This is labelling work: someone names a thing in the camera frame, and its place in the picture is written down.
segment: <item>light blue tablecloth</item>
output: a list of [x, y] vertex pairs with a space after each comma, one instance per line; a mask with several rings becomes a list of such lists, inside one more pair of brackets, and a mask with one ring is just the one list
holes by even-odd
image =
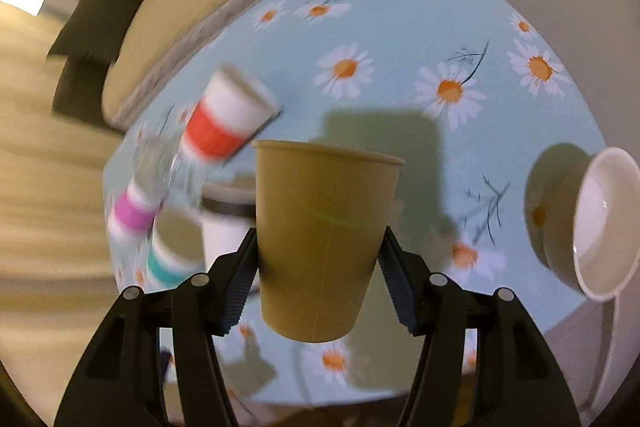
[[[580, 150], [604, 142], [561, 61], [504, 0], [264, 0], [202, 49], [131, 128], [104, 170], [106, 212], [132, 176], [137, 142], [165, 120], [165, 131], [183, 125], [221, 61], [260, 78], [282, 104], [261, 138], [405, 158], [391, 224], [433, 271], [479, 292], [511, 287], [542, 331], [584, 301], [534, 248], [540, 254], [549, 189]], [[251, 147], [211, 176], [238, 172], [254, 172]], [[146, 285], [147, 253], [146, 243], [111, 243], [121, 290]], [[473, 339], [469, 331], [471, 366]], [[315, 405], [407, 390], [420, 345], [398, 325], [378, 271], [356, 327], [336, 343], [280, 337], [262, 321], [259, 298], [216, 341], [236, 392]]]

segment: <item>white bowl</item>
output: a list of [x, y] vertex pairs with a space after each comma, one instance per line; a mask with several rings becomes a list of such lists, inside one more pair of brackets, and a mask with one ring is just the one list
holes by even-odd
[[617, 296], [640, 260], [640, 169], [608, 148], [562, 181], [545, 219], [550, 268], [566, 284], [603, 302]]

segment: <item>cup rim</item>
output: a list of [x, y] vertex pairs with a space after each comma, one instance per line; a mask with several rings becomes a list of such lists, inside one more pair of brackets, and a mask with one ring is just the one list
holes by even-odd
[[597, 153], [591, 158], [582, 176], [582, 179], [580, 181], [580, 188], [578, 189], [578, 197], [575, 201], [575, 210], [574, 210], [573, 226], [572, 226], [572, 258], [574, 261], [574, 273], [575, 273], [576, 279], [578, 280], [578, 285], [580, 285], [580, 289], [584, 292], [585, 295], [588, 296], [588, 298], [596, 302], [609, 301], [612, 298], [619, 295], [619, 293], [622, 292], [622, 290], [628, 285], [629, 281], [635, 275], [636, 270], [638, 269], [638, 266], [640, 264], [640, 248], [638, 248], [638, 251], [636, 251], [636, 257], [634, 259], [632, 268], [628, 271], [625, 278], [621, 282], [619, 282], [617, 285], [615, 285], [613, 289], [611, 289], [606, 293], [593, 292], [584, 281], [582, 277], [582, 271], [580, 270], [580, 266], [578, 265], [577, 251], [575, 249], [575, 233], [576, 233], [575, 229], [577, 224], [578, 205], [580, 203], [580, 199], [582, 198], [582, 192], [584, 190], [584, 186], [587, 179], [593, 174], [593, 171], [596, 169], [596, 167], [600, 165], [604, 161], [604, 159], [609, 158], [610, 156], [617, 156], [622, 161], [631, 165], [636, 171], [636, 177], [640, 178], [640, 168], [638, 167], [638, 164], [628, 152], [626, 152], [623, 149], [620, 149], [619, 147], [607, 147], [606, 149], [603, 149], [602, 151], [600, 151], [599, 153]]
[[309, 142], [295, 142], [288, 140], [254, 140], [251, 142], [254, 149], [287, 149], [301, 152], [314, 152], [342, 158], [354, 158], [356, 160], [368, 160], [392, 165], [404, 165], [404, 160], [397, 156], [382, 152], [364, 151], [336, 145], [325, 145]]

